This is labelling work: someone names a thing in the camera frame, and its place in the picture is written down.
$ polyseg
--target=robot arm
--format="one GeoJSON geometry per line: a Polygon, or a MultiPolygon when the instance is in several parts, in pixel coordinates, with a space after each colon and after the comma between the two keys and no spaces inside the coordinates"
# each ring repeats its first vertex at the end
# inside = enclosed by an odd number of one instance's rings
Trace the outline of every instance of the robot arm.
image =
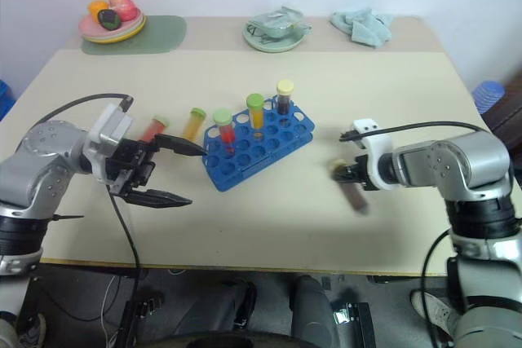
{"type": "Polygon", "coordinates": [[[394,149],[371,119],[357,120],[342,141],[367,151],[348,166],[344,181],[365,190],[437,187],[446,203],[450,238],[448,289],[462,315],[458,348],[522,345],[522,234],[511,203],[510,157],[485,131],[394,149]]]}
{"type": "Polygon", "coordinates": [[[152,208],[192,202],[144,186],[160,148],[195,156],[203,148],[187,140],[159,134],[151,143],[124,139],[131,118],[109,105],[88,132],[65,121],[35,125],[15,154],[0,162],[0,348],[17,347],[14,326],[24,301],[29,273],[42,256],[41,244],[62,196],[75,174],[93,174],[111,194],[131,204],[152,208]]]}

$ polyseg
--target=yellow plate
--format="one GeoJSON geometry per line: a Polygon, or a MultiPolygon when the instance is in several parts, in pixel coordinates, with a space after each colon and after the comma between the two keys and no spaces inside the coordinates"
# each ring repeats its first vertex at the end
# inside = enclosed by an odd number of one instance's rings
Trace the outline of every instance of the yellow plate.
{"type": "Polygon", "coordinates": [[[124,41],[124,40],[131,38],[131,37],[135,36],[136,34],[138,34],[141,31],[141,29],[144,28],[146,21],[147,21],[147,17],[144,15],[143,22],[141,24],[139,24],[136,27],[136,29],[134,29],[133,31],[129,32],[128,34],[124,34],[120,37],[110,38],[107,40],[93,40],[92,38],[87,38],[87,37],[84,37],[83,39],[90,41],[90,42],[95,42],[96,44],[112,44],[114,42],[121,42],[121,41],[124,41]]]}

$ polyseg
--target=pink plate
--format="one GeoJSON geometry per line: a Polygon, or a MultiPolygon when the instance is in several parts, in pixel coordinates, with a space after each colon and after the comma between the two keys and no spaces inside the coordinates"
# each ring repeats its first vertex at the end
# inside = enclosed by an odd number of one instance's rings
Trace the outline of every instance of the pink plate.
{"type": "Polygon", "coordinates": [[[136,16],[133,20],[122,22],[122,26],[116,30],[107,30],[104,29],[101,24],[94,22],[90,15],[86,15],[80,21],[78,28],[80,29],[82,36],[89,36],[93,38],[108,38],[136,28],[136,26],[142,22],[143,18],[144,14],[141,12],[141,10],[139,10],[138,16],[136,16]]]}

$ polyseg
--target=green plate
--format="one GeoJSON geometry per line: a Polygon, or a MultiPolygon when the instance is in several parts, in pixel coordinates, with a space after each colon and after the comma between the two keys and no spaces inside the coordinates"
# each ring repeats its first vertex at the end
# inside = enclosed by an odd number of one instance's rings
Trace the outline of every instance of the green plate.
{"type": "Polygon", "coordinates": [[[151,15],[143,30],[122,42],[97,44],[83,40],[88,55],[141,55],[165,53],[176,49],[185,39],[187,22],[179,16],[151,15]]]}
{"type": "Polygon", "coordinates": [[[286,52],[294,49],[301,43],[304,36],[304,32],[298,30],[287,37],[275,39],[267,36],[251,24],[245,24],[243,27],[243,37],[246,42],[258,51],[268,53],[286,52]]]}

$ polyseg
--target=black cable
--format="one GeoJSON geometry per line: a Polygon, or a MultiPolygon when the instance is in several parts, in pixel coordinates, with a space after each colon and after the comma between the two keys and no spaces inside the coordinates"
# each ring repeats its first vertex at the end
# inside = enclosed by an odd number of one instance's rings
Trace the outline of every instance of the black cable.
{"type": "Polygon", "coordinates": [[[44,117],[42,117],[40,120],[38,120],[34,126],[37,126],[38,124],[42,124],[43,122],[49,121],[52,117],[57,116],[58,114],[65,112],[67,109],[72,108],[73,106],[77,106],[79,104],[84,104],[85,102],[92,101],[94,99],[105,99],[105,98],[121,98],[122,101],[120,102],[120,108],[122,108],[123,112],[126,112],[129,107],[132,105],[132,102],[134,99],[128,95],[128,94],[121,94],[121,93],[103,93],[103,94],[94,94],[94,95],[88,95],[87,97],[75,99],[74,101],[69,102],[68,104],[65,104],[63,106],[60,106],[59,108],[53,110],[49,114],[46,114],[44,117]]]}
{"type": "Polygon", "coordinates": [[[427,312],[427,304],[426,304],[426,270],[427,264],[430,262],[430,257],[433,254],[433,251],[437,247],[437,245],[449,234],[449,230],[444,231],[440,234],[435,242],[431,245],[430,249],[427,252],[426,258],[424,259],[424,264],[422,265],[422,274],[421,274],[421,300],[422,300],[422,310],[424,311],[424,319],[426,320],[426,328],[427,332],[430,335],[431,344],[433,348],[439,348],[437,345],[436,335],[435,335],[435,326],[431,323],[430,315],[427,312]]]}
{"type": "Polygon", "coordinates": [[[130,299],[134,299],[136,292],[138,291],[138,284],[139,284],[139,276],[141,275],[141,263],[139,261],[139,255],[138,250],[136,250],[136,246],[134,244],[134,241],[132,240],[132,236],[129,233],[129,229],[127,228],[127,225],[125,224],[125,221],[123,220],[122,213],[120,212],[120,209],[118,208],[116,201],[114,200],[114,196],[111,195],[110,188],[106,186],[108,198],[111,200],[111,204],[113,205],[114,212],[116,212],[117,219],[120,221],[120,224],[122,225],[123,231],[125,232],[125,236],[127,237],[127,241],[129,242],[130,249],[132,250],[132,255],[134,256],[134,263],[135,263],[135,278],[134,278],[134,285],[132,286],[132,293],[130,294],[130,299]]]}
{"type": "Polygon", "coordinates": [[[363,138],[367,138],[369,136],[374,136],[375,134],[390,134],[391,132],[399,132],[402,130],[412,130],[415,128],[424,128],[427,126],[458,126],[461,128],[468,128],[469,130],[479,131],[483,130],[479,126],[474,126],[473,124],[468,124],[467,122],[460,121],[428,121],[428,122],[416,122],[414,124],[408,124],[405,126],[394,126],[392,128],[384,128],[383,130],[371,130],[370,132],[366,132],[364,134],[356,134],[352,132],[347,132],[346,134],[341,134],[340,142],[353,142],[356,140],[361,140],[363,138]]]}
{"type": "MultiPolygon", "coordinates": [[[[110,311],[111,309],[113,308],[114,306],[114,303],[116,303],[116,298],[117,298],[117,295],[119,294],[120,292],[120,283],[122,282],[122,277],[121,276],[118,276],[118,279],[117,279],[117,286],[116,286],[116,292],[114,293],[114,296],[113,296],[113,299],[111,300],[111,302],[108,304],[107,306],[107,309],[104,311],[104,316],[106,316],[110,311]]],[[[43,287],[41,287],[41,290],[42,292],[47,296],[47,298],[49,299],[49,301],[56,306],[56,308],[58,308],[58,310],[60,310],[61,312],[63,312],[65,315],[67,315],[69,318],[71,319],[75,319],[76,321],[80,321],[80,322],[94,322],[94,321],[97,321],[98,319],[101,318],[101,315],[98,315],[96,317],[93,317],[93,318],[82,318],[82,317],[79,317],[77,315],[74,315],[73,313],[71,313],[70,311],[68,311],[67,309],[65,309],[65,307],[63,307],[62,305],[60,305],[60,303],[54,299],[52,297],[52,295],[46,290],[44,289],[43,287]]]]}

